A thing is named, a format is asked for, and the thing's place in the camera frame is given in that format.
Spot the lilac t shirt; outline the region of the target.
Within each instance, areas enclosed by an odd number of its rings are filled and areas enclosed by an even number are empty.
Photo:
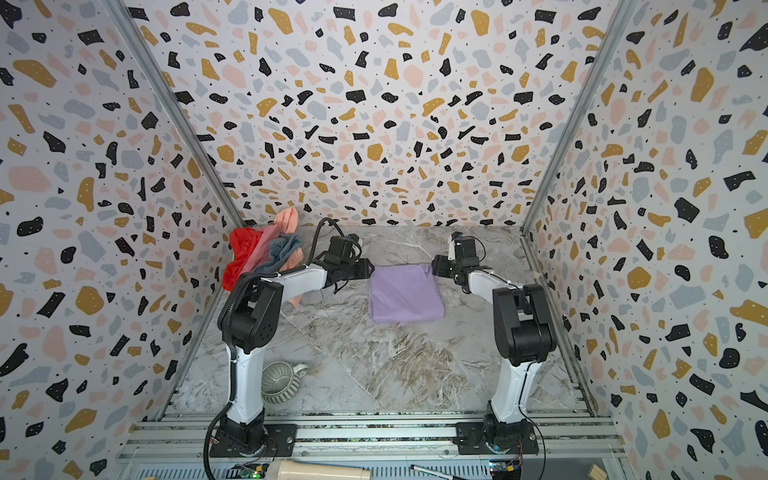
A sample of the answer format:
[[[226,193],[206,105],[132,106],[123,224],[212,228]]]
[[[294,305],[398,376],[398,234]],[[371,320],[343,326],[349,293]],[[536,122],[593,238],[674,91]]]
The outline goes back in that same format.
[[[445,306],[431,266],[376,266],[370,277],[369,315],[377,324],[442,319]]]

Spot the salmon t shirt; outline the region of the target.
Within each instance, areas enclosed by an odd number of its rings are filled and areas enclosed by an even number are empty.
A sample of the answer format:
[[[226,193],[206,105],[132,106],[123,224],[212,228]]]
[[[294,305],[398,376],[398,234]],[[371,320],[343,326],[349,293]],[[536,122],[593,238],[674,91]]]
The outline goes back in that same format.
[[[279,226],[282,234],[295,234],[298,228],[298,212],[294,207],[288,207],[281,210],[275,218],[275,224]],[[298,267],[304,260],[304,252],[299,247],[281,266],[280,271],[286,271]]]

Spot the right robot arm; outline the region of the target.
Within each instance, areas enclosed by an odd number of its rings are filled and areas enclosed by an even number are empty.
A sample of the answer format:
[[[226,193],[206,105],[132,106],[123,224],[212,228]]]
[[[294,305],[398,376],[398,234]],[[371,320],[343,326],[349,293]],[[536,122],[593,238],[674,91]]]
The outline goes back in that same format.
[[[487,413],[472,432],[469,425],[457,427],[457,445],[462,455],[475,449],[496,454],[537,454],[543,442],[527,412],[532,382],[541,365],[557,348],[556,334],[543,288],[518,284],[482,264],[477,252],[481,241],[454,232],[448,253],[432,261],[433,275],[452,280],[466,294],[487,301],[492,307],[493,336],[501,357],[499,380]]]

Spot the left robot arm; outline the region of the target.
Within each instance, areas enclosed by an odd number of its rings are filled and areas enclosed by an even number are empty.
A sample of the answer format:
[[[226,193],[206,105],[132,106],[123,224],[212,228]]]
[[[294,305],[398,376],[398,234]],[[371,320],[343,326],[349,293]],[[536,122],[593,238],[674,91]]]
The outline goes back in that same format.
[[[248,273],[236,283],[218,320],[229,355],[228,399],[214,421],[220,444],[228,442],[246,454],[267,444],[262,371],[283,303],[308,292],[367,280],[374,270],[362,254],[359,236],[342,234],[333,236],[328,249],[307,265]]]

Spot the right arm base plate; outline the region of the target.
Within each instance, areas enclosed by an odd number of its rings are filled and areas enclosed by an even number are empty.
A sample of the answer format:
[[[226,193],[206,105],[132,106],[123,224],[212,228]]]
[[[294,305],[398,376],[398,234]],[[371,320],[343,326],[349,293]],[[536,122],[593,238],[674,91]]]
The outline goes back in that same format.
[[[460,455],[536,455],[540,448],[533,424],[460,422],[452,443]]]

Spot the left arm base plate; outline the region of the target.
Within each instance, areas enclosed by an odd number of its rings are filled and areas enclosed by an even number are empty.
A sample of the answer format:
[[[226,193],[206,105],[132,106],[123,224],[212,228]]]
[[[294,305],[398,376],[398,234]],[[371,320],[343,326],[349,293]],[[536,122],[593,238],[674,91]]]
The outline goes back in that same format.
[[[296,424],[258,424],[237,427],[230,432],[219,429],[211,444],[212,458],[287,458],[293,454],[298,426]]]

